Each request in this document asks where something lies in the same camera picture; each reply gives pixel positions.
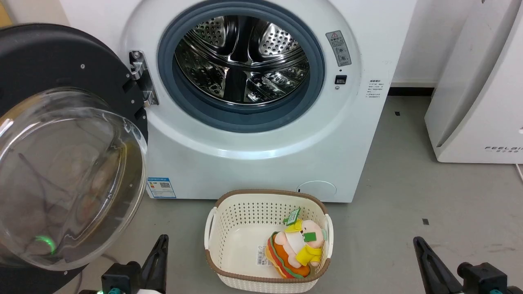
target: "green led light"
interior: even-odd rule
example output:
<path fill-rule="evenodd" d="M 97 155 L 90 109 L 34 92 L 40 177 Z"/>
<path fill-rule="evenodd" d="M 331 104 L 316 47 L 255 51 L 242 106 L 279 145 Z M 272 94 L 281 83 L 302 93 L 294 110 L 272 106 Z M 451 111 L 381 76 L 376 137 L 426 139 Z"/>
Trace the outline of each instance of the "green led light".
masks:
<path fill-rule="evenodd" d="M 35 239 L 36 241 L 47 243 L 47 245 L 49 245 L 49 248 L 51 249 L 51 254 L 54 254 L 54 251 L 56 250 L 56 245 L 54 244 L 53 239 L 47 236 L 36 236 Z"/>

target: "black baseboard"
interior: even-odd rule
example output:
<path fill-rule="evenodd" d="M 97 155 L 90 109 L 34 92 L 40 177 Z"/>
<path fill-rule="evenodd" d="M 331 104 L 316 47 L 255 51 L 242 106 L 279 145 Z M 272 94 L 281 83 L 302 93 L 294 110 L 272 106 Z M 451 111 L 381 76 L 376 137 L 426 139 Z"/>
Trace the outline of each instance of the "black baseboard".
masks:
<path fill-rule="evenodd" d="M 388 96 L 432 96 L 434 88 L 391 87 Z"/>

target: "basket handle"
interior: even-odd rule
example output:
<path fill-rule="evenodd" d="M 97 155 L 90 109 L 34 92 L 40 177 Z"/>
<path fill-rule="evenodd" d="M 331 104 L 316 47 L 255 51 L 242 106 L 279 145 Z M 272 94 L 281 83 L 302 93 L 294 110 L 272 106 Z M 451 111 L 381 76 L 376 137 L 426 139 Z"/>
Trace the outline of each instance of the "basket handle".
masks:
<path fill-rule="evenodd" d="M 207 216 L 207 222 L 205 223 L 205 232 L 203 236 L 203 245 L 205 249 L 209 249 L 209 239 L 211 238 L 211 222 L 214 216 L 216 215 L 216 207 L 213 207 Z"/>
<path fill-rule="evenodd" d="M 328 251 L 327 258 L 330 258 L 332 255 L 332 250 L 334 248 L 334 227 L 332 226 L 331 216 L 328 214 L 325 215 L 327 219 L 327 231 L 328 231 Z"/>

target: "gray floor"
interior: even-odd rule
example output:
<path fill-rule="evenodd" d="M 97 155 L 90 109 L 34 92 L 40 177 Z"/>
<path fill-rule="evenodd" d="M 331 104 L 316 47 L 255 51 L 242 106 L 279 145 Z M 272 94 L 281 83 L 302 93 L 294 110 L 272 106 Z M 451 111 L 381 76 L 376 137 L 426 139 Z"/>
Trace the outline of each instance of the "gray floor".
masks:
<path fill-rule="evenodd" d="M 389 97 L 354 202 L 327 205 L 333 259 L 309 293 L 423 293 L 412 246 L 418 235 L 452 271 L 463 261 L 490 262 L 523 288 L 523 183 L 511 165 L 438 163 L 423 121 L 428 103 Z M 144 199 L 107 253 L 121 263 L 142 263 L 167 233 L 168 293 L 246 293 L 221 283 L 204 258 L 203 228 L 213 204 Z M 102 257 L 91 263 L 80 289 L 100 289 L 111 264 Z M 60 293 L 72 294 L 77 283 Z"/>

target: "blue sticker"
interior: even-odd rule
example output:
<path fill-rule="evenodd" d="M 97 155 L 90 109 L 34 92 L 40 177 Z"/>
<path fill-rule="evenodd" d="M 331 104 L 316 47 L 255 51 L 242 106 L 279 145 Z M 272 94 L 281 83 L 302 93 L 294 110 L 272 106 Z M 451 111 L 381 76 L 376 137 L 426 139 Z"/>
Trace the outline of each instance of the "blue sticker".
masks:
<path fill-rule="evenodd" d="M 154 198 L 176 198 L 169 178 L 148 178 L 147 188 Z"/>

